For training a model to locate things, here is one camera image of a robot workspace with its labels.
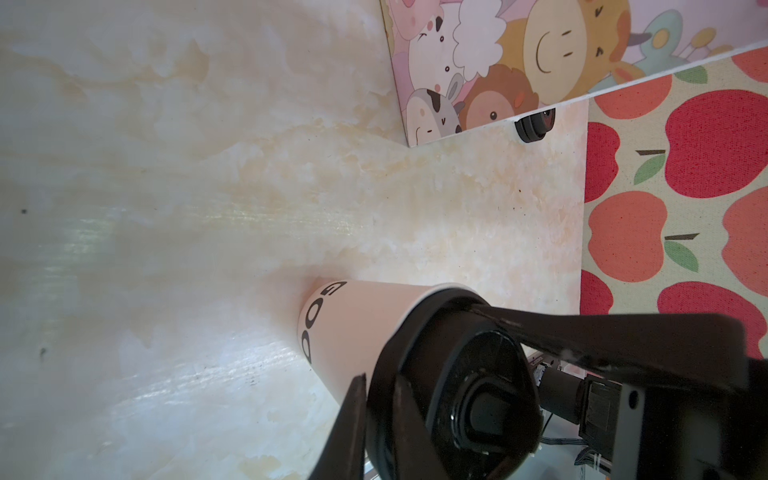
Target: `cow ear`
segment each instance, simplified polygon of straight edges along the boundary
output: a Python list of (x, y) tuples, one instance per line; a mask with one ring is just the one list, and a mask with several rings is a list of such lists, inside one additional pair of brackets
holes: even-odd
[(617, 61), (613, 64), (611, 76), (617, 84), (624, 84), (628, 81), (637, 80), (645, 76), (645, 72), (626, 61)]
[(445, 93), (445, 96), (448, 97), (449, 102), (453, 103), (456, 101), (456, 98), (458, 98), (458, 94), (462, 90), (463, 85), (464, 77), (462, 74), (457, 73), (453, 75), (453, 78), (451, 78), (451, 83), (448, 85), (448, 91)]

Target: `black lid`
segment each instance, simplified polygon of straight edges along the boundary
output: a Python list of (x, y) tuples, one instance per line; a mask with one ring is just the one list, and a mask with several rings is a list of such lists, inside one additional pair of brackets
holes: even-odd
[(512, 472), (535, 450), (541, 414), (525, 354), (495, 323), (466, 311), (478, 303), (485, 301), (467, 290), (438, 292), (411, 312), (383, 349), (368, 395), (366, 447), (385, 480), (394, 479), (397, 372), (409, 380), (454, 480), (485, 478), (497, 468)]

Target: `black cylinder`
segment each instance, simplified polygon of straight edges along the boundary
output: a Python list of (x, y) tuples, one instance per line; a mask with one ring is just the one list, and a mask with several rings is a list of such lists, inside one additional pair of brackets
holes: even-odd
[(579, 424), (584, 398), (584, 379), (548, 368), (541, 377), (538, 397), (541, 407), (570, 423)]

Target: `table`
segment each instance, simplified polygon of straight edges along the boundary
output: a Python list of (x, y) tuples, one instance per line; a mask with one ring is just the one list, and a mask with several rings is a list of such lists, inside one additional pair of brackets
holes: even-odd
[(0, 14), (8, 478), (305, 478), (320, 278), (578, 311), (586, 103), (408, 149), (377, 0)]

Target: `black spot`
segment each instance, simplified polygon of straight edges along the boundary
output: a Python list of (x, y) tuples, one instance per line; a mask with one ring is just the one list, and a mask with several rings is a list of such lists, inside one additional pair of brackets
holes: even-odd
[(432, 99), (432, 110), (435, 111), (435, 113), (440, 111), (440, 94), (436, 91), (427, 90), (427, 94)]

